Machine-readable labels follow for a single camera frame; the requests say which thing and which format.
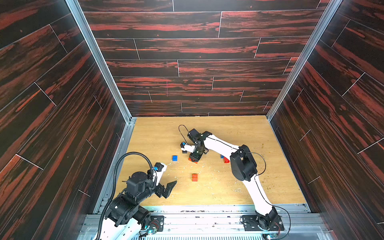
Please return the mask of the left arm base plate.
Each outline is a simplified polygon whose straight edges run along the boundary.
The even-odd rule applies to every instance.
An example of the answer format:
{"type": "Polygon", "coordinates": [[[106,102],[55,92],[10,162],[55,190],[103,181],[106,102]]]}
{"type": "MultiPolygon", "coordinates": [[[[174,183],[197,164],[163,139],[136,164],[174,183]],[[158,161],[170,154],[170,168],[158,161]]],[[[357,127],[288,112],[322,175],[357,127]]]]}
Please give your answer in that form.
{"type": "Polygon", "coordinates": [[[157,232],[162,232],[165,225],[165,216],[154,215],[150,216],[149,220],[146,223],[146,229],[149,234],[155,234],[157,232]]]}

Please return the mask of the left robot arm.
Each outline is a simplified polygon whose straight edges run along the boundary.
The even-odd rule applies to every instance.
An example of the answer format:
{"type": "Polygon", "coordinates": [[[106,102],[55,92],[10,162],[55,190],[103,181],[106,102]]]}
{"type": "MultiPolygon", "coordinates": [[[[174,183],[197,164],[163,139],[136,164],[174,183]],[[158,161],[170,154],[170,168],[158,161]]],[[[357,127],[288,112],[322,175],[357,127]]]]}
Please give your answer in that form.
{"type": "Polygon", "coordinates": [[[136,234],[141,237],[155,234],[159,220],[152,220],[151,213],[140,203],[152,195],[168,198],[177,181],[166,186],[157,183],[150,172],[136,172],[126,181],[127,187],[106,206],[99,221],[96,240],[116,240],[119,237],[131,239],[136,234]]]}

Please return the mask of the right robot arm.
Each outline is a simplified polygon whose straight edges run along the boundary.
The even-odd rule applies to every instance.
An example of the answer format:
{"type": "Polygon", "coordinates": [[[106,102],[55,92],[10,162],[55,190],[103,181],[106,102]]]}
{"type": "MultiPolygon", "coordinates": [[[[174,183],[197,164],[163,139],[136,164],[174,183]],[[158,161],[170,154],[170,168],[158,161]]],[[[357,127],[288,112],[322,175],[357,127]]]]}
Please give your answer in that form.
{"type": "Polygon", "coordinates": [[[209,151],[214,151],[230,161],[232,174],[245,185],[251,196],[259,228],[265,231],[271,230],[275,222],[279,220],[279,215],[261,185],[257,163],[248,146],[232,145],[208,131],[199,133],[196,129],[189,131],[188,138],[193,144],[182,142],[181,150],[183,153],[190,153],[191,162],[199,162],[203,154],[209,151]]]}

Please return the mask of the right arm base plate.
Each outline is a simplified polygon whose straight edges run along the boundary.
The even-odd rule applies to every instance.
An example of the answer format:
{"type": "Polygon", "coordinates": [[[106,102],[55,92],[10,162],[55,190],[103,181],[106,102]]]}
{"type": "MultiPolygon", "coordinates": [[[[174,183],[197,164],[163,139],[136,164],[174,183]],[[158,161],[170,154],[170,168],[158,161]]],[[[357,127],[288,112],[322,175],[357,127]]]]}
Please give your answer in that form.
{"type": "Polygon", "coordinates": [[[240,217],[240,223],[243,225],[246,232],[282,232],[285,230],[282,219],[279,215],[273,216],[272,218],[259,215],[243,215],[240,217]]]}

